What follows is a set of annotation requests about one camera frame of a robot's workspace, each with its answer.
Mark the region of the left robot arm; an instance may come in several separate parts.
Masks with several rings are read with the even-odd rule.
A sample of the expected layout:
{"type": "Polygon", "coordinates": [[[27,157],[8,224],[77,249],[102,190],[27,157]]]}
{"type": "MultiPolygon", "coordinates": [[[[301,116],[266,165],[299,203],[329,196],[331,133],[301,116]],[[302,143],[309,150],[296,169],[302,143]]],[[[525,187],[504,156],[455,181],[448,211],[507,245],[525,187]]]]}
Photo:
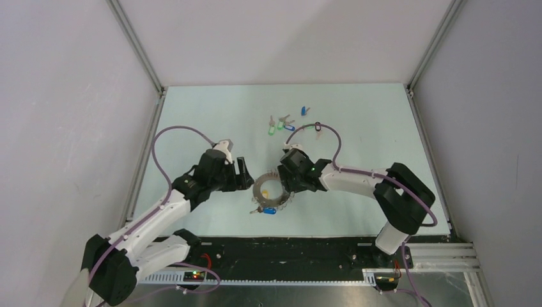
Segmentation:
{"type": "Polygon", "coordinates": [[[176,262],[197,265],[202,249],[177,235],[166,240],[154,267],[141,260],[167,227],[208,200],[212,192],[248,190],[254,179],[243,157],[233,160],[227,149],[212,148],[188,172],[168,183],[165,195],[142,216],[107,237],[94,235],[87,241],[81,268],[89,272],[89,289],[104,303],[121,304],[141,279],[165,266],[176,262]]]}

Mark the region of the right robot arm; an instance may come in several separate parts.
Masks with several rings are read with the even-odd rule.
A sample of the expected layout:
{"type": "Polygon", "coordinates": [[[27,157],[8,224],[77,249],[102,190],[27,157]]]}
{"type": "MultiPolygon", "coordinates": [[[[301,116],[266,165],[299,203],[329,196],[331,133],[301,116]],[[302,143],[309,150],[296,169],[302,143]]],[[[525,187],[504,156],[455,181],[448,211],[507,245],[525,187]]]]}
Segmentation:
{"type": "Polygon", "coordinates": [[[289,193],[303,191],[341,191],[376,200],[387,221],[376,236],[372,261],[388,267],[397,258],[397,250],[422,227],[434,227],[438,221],[431,212],[436,197],[406,165],[364,171],[341,168],[335,161],[313,162],[299,149],[288,150],[277,167],[280,181],[289,193]],[[426,216],[432,222],[425,223],[426,216]]]}

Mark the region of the metal keyring disc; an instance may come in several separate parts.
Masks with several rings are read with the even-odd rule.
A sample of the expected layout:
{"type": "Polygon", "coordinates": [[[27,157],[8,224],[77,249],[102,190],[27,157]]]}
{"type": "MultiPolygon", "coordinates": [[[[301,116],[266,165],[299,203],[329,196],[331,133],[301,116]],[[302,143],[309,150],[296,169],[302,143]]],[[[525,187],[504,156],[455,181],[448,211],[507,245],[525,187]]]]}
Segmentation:
{"type": "Polygon", "coordinates": [[[259,176],[252,186],[252,201],[260,207],[272,207],[282,210],[291,202],[294,193],[287,193],[281,184],[277,170],[267,171],[259,176]],[[264,199],[261,195],[262,190],[269,192],[269,199],[264,199]]]}

